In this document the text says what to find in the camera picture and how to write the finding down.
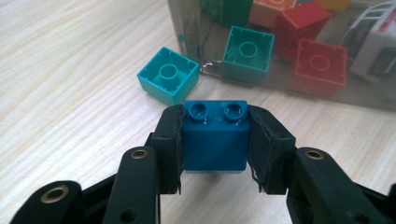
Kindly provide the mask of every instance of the metal ring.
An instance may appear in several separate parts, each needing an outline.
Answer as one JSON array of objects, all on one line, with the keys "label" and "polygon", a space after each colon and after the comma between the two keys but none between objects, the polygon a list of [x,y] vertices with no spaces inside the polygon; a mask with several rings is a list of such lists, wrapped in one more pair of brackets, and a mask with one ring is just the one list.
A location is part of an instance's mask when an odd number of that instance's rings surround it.
[{"label": "metal ring", "polygon": [[307,150],[305,152],[305,156],[307,156],[307,157],[309,157],[309,158],[311,158],[313,160],[317,160],[317,161],[320,161],[320,160],[324,159],[323,154],[321,154],[320,152],[315,151],[315,150]]},{"label": "metal ring", "polygon": [[64,197],[66,197],[66,195],[68,193],[69,193],[69,188],[66,185],[61,185],[59,187],[55,187],[53,189],[49,189],[47,192],[45,192],[41,196],[41,202],[42,203],[56,203],[56,202],[59,202]]},{"label": "metal ring", "polygon": [[143,158],[147,157],[148,154],[149,153],[145,149],[138,149],[131,153],[131,157],[132,157],[132,159],[139,160],[139,159],[143,159]]}]

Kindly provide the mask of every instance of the white object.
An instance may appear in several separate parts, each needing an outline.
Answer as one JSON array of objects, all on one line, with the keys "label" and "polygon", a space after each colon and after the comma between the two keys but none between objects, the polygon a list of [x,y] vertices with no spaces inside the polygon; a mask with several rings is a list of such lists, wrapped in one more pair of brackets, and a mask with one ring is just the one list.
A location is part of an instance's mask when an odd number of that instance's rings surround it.
[{"label": "white object", "polygon": [[352,73],[373,82],[396,76],[396,1],[365,10],[349,27],[342,45],[348,48]]}]

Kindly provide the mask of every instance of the clear plastic box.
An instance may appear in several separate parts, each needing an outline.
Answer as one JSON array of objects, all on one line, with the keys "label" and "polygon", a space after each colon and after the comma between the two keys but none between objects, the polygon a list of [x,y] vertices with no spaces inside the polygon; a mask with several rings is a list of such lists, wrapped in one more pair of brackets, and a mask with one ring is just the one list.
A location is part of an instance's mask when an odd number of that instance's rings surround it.
[{"label": "clear plastic box", "polygon": [[204,76],[396,111],[395,0],[168,4],[180,52]]}]

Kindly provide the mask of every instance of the red duplo block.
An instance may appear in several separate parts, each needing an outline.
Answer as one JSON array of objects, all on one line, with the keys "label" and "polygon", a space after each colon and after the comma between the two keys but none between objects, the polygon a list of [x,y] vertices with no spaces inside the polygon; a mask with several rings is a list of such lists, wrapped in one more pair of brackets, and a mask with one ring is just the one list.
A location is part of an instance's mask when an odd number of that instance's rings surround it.
[{"label": "red duplo block", "polygon": [[346,85],[347,49],[301,40],[291,70],[292,90],[331,97]]},{"label": "red duplo block", "polygon": [[272,29],[276,56],[288,59],[295,54],[301,39],[315,40],[331,15],[317,2],[281,11]]}]

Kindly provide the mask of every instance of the black plastic part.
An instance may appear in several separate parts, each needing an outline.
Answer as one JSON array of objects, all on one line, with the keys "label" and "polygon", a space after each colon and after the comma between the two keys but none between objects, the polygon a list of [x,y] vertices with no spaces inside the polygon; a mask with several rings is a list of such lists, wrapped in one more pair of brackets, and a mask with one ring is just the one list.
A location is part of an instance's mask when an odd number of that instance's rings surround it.
[{"label": "black plastic part", "polygon": [[11,223],[78,223],[82,213],[79,183],[57,181],[33,193]]},{"label": "black plastic part", "polygon": [[151,145],[152,135],[154,135],[154,133],[150,133],[150,134],[148,135],[148,139],[146,140],[145,147],[152,147],[152,145]]},{"label": "black plastic part", "polygon": [[259,190],[267,194],[285,194],[283,181],[296,150],[295,137],[268,111],[249,105],[249,147],[247,162]]},{"label": "black plastic part", "polygon": [[388,223],[396,223],[396,184],[391,186],[388,196],[373,191],[372,189],[367,189],[359,184],[358,187],[375,208],[389,220]]},{"label": "black plastic part", "polygon": [[85,211],[80,223],[102,222],[115,179],[116,175],[112,175],[82,191]]},{"label": "black plastic part", "polygon": [[289,209],[289,215],[293,224],[306,224],[314,222],[314,214],[309,203],[304,200],[299,200],[288,194],[286,205]]},{"label": "black plastic part", "polygon": [[[326,152],[298,149],[293,170],[312,209],[313,223],[388,223]],[[291,216],[292,221],[298,223],[297,217]]]},{"label": "black plastic part", "polygon": [[166,108],[151,137],[151,146],[159,160],[160,194],[175,194],[180,191],[180,175],[183,172],[183,149],[181,139],[182,105]]},{"label": "black plastic part", "polygon": [[151,147],[135,147],[126,151],[103,223],[158,223],[157,178],[157,158]]}]

